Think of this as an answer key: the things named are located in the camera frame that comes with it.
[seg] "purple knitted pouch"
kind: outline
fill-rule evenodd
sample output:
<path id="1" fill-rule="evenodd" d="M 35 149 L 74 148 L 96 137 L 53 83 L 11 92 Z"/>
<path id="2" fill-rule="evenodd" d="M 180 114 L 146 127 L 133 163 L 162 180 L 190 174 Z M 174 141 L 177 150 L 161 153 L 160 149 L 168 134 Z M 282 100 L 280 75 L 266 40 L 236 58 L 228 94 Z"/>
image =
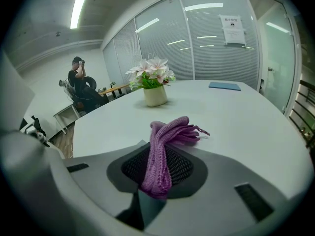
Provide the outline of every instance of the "purple knitted pouch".
<path id="1" fill-rule="evenodd" d="M 198 126 L 189 125 L 187 116 L 179 117 L 165 124 L 153 121 L 150 136 L 150 154 L 145 178 L 141 190 L 149 196 L 158 199 L 166 199 L 168 190 L 172 187 L 172 179 L 168 170 L 165 152 L 165 143 L 185 144 L 196 143 L 200 140 L 199 133 L 210 135 Z"/>

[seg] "fluorescent light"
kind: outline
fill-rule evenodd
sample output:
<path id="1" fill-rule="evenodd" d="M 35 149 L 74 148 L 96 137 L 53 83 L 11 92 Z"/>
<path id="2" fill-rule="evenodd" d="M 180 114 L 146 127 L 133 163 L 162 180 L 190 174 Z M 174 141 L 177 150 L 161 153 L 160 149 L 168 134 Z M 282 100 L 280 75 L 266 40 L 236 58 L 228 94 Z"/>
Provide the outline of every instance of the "fluorescent light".
<path id="1" fill-rule="evenodd" d="M 84 0 L 75 0 L 73 11 L 72 11 L 70 29 L 75 29 L 78 27 L 78 21 L 79 21 L 83 3 L 84 3 Z"/>
<path id="2" fill-rule="evenodd" d="M 197 4 L 197 5 L 185 7 L 185 11 L 204 9 L 204 8 L 219 8 L 219 7 L 223 7 L 222 2 L 203 3 L 203 4 Z"/>
<path id="3" fill-rule="evenodd" d="M 207 37 L 217 37 L 217 36 L 203 36 L 203 37 L 197 37 L 197 38 L 207 38 Z"/>
<path id="4" fill-rule="evenodd" d="M 144 26 L 141 26 L 138 30 L 136 30 L 136 32 L 140 32 L 140 31 L 142 31 L 143 29 L 145 29 L 146 27 L 149 27 L 150 25 L 152 25 L 152 24 L 154 24 L 154 23 L 156 23 L 156 22 L 158 22 L 158 21 L 159 21 L 159 19 L 158 19 L 158 18 L 155 18 L 155 19 L 149 21 L 148 23 L 146 23 Z"/>
<path id="5" fill-rule="evenodd" d="M 184 39 L 183 40 L 178 40 L 178 41 L 175 41 L 175 42 L 172 42 L 172 43 L 168 43 L 168 45 L 176 44 L 176 43 L 183 42 L 183 41 L 185 41 L 185 40 Z"/>
<path id="6" fill-rule="evenodd" d="M 289 32 L 288 30 L 286 30 L 286 29 L 284 29 L 284 28 L 282 28 L 282 27 L 280 27 L 280 26 L 277 26 L 277 25 L 275 25 L 275 24 L 273 24 L 273 23 L 270 23 L 270 22 L 266 23 L 266 25 L 271 26 L 271 27 L 273 27 L 273 28 L 276 28 L 276 29 L 278 29 L 278 30 L 281 30 L 281 31 L 283 31 L 283 32 L 285 32 L 285 33 L 288 33 L 288 32 Z"/>

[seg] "white pot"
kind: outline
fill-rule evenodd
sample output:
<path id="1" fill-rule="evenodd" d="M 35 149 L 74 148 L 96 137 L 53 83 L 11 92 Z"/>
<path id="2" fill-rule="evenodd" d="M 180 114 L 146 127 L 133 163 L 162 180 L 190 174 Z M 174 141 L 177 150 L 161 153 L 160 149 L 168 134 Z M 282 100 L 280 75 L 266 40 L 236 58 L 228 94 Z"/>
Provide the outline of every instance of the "white pot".
<path id="1" fill-rule="evenodd" d="M 149 107 L 155 107 L 167 102 L 164 86 L 151 89 L 143 89 L 144 99 Z"/>

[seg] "metal railing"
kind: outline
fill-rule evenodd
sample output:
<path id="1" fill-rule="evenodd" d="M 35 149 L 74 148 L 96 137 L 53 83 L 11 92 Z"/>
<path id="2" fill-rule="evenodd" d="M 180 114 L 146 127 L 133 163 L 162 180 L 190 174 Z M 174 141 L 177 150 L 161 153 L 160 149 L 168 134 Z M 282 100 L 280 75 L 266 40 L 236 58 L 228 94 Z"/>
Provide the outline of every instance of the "metal railing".
<path id="1" fill-rule="evenodd" d="M 306 102 L 308 102 L 312 107 L 315 106 L 315 99 L 314 99 L 314 95 L 315 95 L 315 86 L 306 82 L 306 81 L 302 81 L 300 80 L 300 84 L 305 86 L 308 89 L 308 93 L 307 95 L 305 95 L 304 93 L 301 93 L 300 91 L 298 91 L 297 93 L 299 95 L 301 95 L 302 97 L 304 97 L 306 99 Z M 292 109 L 292 111 L 302 120 L 302 122 L 308 127 L 309 131 L 306 131 L 305 128 L 301 128 L 296 121 L 291 117 L 291 115 L 289 116 L 289 119 L 293 122 L 293 124 L 297 127 L 297 129 L 299 130 L 299 132 L 301 133 L 301 135 L 303 136 L 305 142 L 306 142 L 306 147 L 307 148 L 315 148 L 315 130 L 312 129 L 311 124 L 308 123 L 302 116 L 301 113 L 299 113 L 296 110 L 296 106 L 300 106 L 302 109 L 304 109 L 314 120 L 315 120 L 315 116 L 311 113 L 311 111 L 309 109 L 307 109 L 301 102 L 299 101 L 295 101 L 294 107 Z"/>

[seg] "black shirt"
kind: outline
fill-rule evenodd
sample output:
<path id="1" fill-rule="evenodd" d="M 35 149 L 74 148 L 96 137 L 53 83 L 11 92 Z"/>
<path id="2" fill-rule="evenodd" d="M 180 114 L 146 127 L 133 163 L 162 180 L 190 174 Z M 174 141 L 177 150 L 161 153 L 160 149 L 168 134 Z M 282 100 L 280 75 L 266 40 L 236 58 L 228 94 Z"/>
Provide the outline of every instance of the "black shirt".
<path id="1" fill-rule="evenodd" d="M 70 82 L 70 85 L 75 88 L 75 94 L 76 95 L 81 95 L 81 86 L 82 86 L 83 81 L 82 81 L 81 78 L 76 78 L 75 77 L 75 75 L 77 73 L 78 72 L 75 71 L 75 70 L 69 71 L 69 73 L 68 73 L 68 80 Z"/>

